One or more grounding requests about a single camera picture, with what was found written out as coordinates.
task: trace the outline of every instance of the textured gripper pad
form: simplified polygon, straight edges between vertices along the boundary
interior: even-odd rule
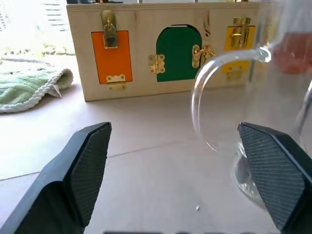
[[[106,129],[93,133],[70,175],[74,204],[84,227],[90,222],[102,184],[109,137]]]
[[[301,172],[270,135],[244,124],[238,130],[257,189],[276,227],[282,230],[305,189]]]

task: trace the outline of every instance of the wooden busy board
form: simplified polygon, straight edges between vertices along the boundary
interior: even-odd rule
[[[253,47],[258,3],[72,4],[67,11],[92,101],[191,90],[203,60]],[[235,36],[242,27],[245,41]],[[227,64],[208,87],[243,85],[249,76],[249,61]]]

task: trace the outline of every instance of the brass padlock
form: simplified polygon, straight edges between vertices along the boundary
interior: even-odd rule
[[[118,48],[118,37],[116,34],[116,17],[111,10],[101,12],[102,27],[104,31],[105,49]]]

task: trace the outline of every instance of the red object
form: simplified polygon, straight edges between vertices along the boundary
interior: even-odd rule
[[[273,57],[282,73],[312,73],[312,33],[286,33]]]

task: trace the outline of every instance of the glass handle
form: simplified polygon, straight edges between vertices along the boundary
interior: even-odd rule
[[[198,71],[195,78],[195,86],[192,93],[191,100],[191,114],[192,122],[195,132],[201,139],[205,140],[200,128],[200,100],[204,91],[205,85],[208,83],[210,77],[222,67],[224,64],[236,61],[257,60],[260,62],[269,62],[271,60],[271,53],[268,47],[259,47],[253,50],[233,51],[224,55],[214,57],[212,60],[205,63]],[[217,151],[217,148],[206,140],[211,149]]]
[[[307,152],[307,147],[305,142],[303,141],[301,135],[303,132],[303,127],[306,123],[308,116],[311,114],[311,106],[312,106],[312,80],[310,81],[310,85],[308,90],[304,96],[301,107],[297,113],[296,121],[295,121],[295,129],[291,134],[291,137],[302,147],[304,151]]]

